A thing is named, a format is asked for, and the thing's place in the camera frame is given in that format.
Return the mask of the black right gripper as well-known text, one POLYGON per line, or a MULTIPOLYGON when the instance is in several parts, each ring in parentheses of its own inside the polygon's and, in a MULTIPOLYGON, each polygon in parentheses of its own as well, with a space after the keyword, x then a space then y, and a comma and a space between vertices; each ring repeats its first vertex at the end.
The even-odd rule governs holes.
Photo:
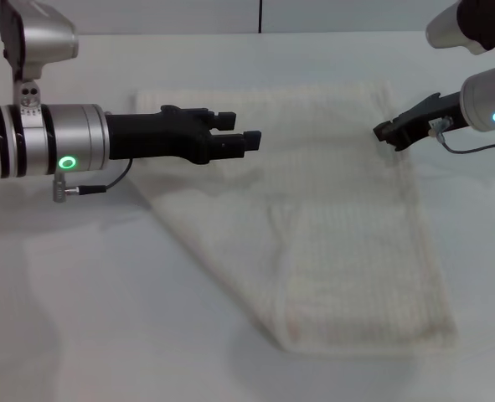
POLYGON ((392 143, 395 151, 401 152, 428 137, 432 121, 444 118, 452 120, 449 131, 466 127, 459 92, 446 96, 440 93, 430 95, 392 121, 379 123, 373 131, 379 142, 392 143))

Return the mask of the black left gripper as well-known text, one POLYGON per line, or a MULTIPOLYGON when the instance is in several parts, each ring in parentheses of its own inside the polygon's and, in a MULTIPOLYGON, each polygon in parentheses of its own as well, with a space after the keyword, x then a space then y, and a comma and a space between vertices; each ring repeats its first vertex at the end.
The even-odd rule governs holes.
POLYGON ((211 135, 216 130, 234 130, 236 114, 206 109, 162 106, 154 114, 107 115, 111 160, 149 157, 179 157, 193 164, 211 159, 243 158, 260 148, 261 132, 211 135))

